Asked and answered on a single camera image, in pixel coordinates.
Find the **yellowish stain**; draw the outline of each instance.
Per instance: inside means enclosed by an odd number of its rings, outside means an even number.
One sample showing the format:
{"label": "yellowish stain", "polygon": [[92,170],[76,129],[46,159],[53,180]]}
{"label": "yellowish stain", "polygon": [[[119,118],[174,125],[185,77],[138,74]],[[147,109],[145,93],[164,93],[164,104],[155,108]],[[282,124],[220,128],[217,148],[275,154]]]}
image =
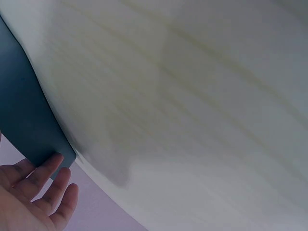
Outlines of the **yellowish stain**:
{"label": "yellowish stain", "polygon": [[218,60],[220,63],[231,69],[232,71],[239,73],[239,77],[247,81],[248,83],[256,86],[259,88],[259,90],[266,92],[267,94],[271,95],[276,102],[278,102],[280,105],[282,105],[285,110],[294,117],[294,119],[300,123],[306,130],[308,130],[308,119],[300,113],[300,111],[295,108],[281,93],[276,91],[271,86],[265,84],[262,82],[259,78],[257,78],[249,69],[241,66],[236,61],[224,56],[217,50],[211,48],[210,46],[200,42],[193,36],[185,33],[184,31],[176,28],[172,24],[167,22],[167,19],[163,17],[162,15],[156,15],[155,13],[138,6],[137,4],[134,4],[130,2],[129,0],[120,0],[124,5],[130,7],[132,10],[134,10],[137,13],[140,13],[142,15],[146,15],[147,17],[163,24],[166,26],[170,31],[174,32],[181,38],[187,40],[194,46],[198,47],[200,50],[202,50],[204,53],[206,53],[209,56],[214,57],[216,60]]}

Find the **light pink background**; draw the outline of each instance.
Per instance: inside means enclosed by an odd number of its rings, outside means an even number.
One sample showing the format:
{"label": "light pink background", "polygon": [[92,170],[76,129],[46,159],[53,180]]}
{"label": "light pink background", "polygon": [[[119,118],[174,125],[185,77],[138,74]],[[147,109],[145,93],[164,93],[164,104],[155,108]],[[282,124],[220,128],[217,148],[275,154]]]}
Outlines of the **light pink background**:
{"label": "light pink background", "polygon": [[[20,152],[2,136],[0,165],[14,164],[23,158]],[[76,163],[71,166],[71,171],[70,183],[76,183],[79,186],[79,201],[66,231],[146,231],[111,200]],[[43,195],[51,182],[52,180],[49,179],[38,196]]]}

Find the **human hand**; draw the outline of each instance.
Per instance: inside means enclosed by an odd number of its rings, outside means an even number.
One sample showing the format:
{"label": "human hand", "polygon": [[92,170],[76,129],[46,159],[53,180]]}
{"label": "human hand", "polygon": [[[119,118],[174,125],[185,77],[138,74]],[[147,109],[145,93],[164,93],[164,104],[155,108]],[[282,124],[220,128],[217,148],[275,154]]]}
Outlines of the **human hand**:
{"label": "human hand", "polygon": [[[27,159],[0,166],[0,231],[64,230],[78,200],[78,186],[67,187],[71,177],[68,168],[59,171],[42,198],[31,202],[62,161],[61,154],[54,154],[38,168]],[[51,214],[63,193],[59,207]]]}

